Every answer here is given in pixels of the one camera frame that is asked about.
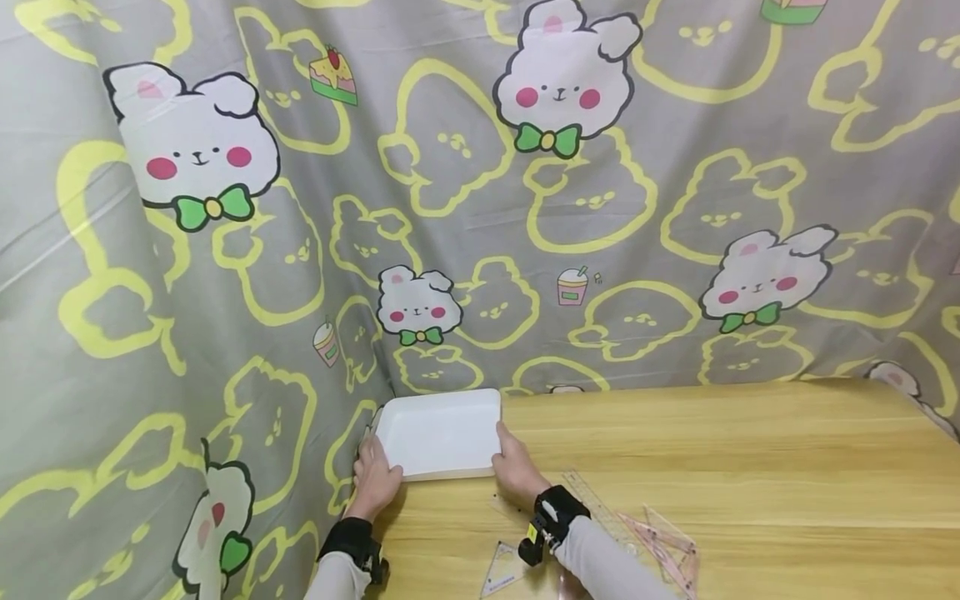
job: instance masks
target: strawberry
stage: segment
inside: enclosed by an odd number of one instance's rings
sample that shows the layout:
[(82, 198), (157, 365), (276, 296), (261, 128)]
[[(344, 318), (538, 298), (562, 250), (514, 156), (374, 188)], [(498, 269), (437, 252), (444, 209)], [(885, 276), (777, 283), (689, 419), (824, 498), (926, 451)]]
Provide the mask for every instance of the strawberry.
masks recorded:
[(337, 49), (333, 46), (330, 46), (326, 49), (326, 57), (330, 59), (330, 65), (334, 69), (340, 68), (340, 55), (337, 54)]

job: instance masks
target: green bow tie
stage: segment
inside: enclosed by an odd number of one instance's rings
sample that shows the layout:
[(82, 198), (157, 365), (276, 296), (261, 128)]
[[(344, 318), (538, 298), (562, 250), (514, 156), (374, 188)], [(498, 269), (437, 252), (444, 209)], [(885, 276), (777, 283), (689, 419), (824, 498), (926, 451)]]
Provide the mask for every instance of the green bow tie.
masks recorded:
[(720, 333), (730, 333), (736, 331), (743, 325), (758, 323), (761, 325), (772, 325), (780, 320), (780, 303), (770, 302), (764, 304), (757, 311), (748, 313), (730, 313), (725, 315), (723, 323), (720, 325)]
[(514, 145), (521, 152), (553, 151), (560, 158), (573, 158), (580, 151), (580, 125), (568, 125), (558, 132), (542, 132), (529, 123), (521, 123)]
[(227, 575), (236, 573), (250, 558), (253, 544), (235, 531), (227, 534), (220, 548), (220, 570)]
[(417, 342), (429, 342), (438, 345), (444, 342), (444, 333), (439, 327), (430, 327), (426, 331), (400, 330), (400, 345), (412, 346)]
[(216, 198), (204, 200), (193, 196), (174, 198), (177, 225), (188, 233), (203, 229), (210, 219), (227, 217), (231, 221), (246, 221), (253, 216), (250, 190), (243, 183), (231, 185)]

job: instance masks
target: wrist strap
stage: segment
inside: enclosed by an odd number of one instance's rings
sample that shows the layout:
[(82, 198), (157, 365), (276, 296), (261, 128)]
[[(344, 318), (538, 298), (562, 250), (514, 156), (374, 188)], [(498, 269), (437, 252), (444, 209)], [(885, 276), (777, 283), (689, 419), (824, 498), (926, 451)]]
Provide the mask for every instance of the wrist strap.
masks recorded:
[(570, 533), (570, 524), (578, 516), (590, 518), (590, 511), (564, 486), (554, 486), (537, 496), (527, 537), (517, 549), (520, 558), (530, 566), (540, 564), (543, 547), (549, 544), (552, 553), (564, 543)]
[(564, 486), (554, 486), (537, 496), (534, 511), (542, 517), (546, 532), (550, 534), (551, 550), (564, 543), (573, 519), (578, 516), (590, 518), (589, 509)]
[(370, 574), (373, 584), (382, 584), (390, 574), (390, 563), (380, 558), (380, 544), (373, 539), (373, 525), (362, 518), (348, 516), (338, 521), (326, 537), (317, 560), (331, 552), (350, 556), (360, 570)]

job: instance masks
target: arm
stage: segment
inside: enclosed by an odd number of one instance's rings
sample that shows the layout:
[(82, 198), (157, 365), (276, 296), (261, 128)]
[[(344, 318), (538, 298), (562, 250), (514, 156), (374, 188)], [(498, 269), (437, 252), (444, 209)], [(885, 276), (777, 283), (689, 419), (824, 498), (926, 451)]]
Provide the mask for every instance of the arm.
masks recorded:
[(659, 578), (585, 516), (573, 519), (554, 556), (594, 600), (676, 600)]
[[(583, 508), (561, 486), (551, 491), (550, 482), (534, 465), (526, 445), (506, 425), (498, 423), (496, 431), (501, 448), (500, 454), (493, 455), (496, 482), (518, 506), (533, 512), (539, 497), (550, 494), (556, 498), (559, 494)], [(657, 577), (588, 516), (577, 516), (570, 522), (566, 539), (554, 556), (580, 580), (594, 600), (676, 600)]]
[(371, 582), (370, 573), (357, 566), (351, 549), (369, 545), (373, 521), (396, 496), (403, 468), (389, 468), (375, 435), (360, 444), (359, 455), (353, 463), (356, 496), (327, 535), (317, 574), (303, 600), (360, 600)]

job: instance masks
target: hand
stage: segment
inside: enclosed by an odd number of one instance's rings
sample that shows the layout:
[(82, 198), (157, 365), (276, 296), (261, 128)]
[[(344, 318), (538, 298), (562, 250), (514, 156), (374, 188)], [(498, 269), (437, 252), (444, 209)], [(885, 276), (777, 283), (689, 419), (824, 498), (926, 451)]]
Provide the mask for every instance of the hand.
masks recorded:
[(510, 433), (503, 421), (496, 424), (500, 438), (500, 453), (493, 455), (496, 483), (512, 496), (520, 508), (533, 512), (537, 496), (550, 489), (527, 452), (527, 446)]
[(353, 486), (356, 497), (344, 513), (344, 518), (355, 516), (370, 523), (390, 504), (400, 489), (403, 467), (390, 468), (383, 444), (376, 434), (370, 434), (360, 443), (359, 458), (353, 463)]

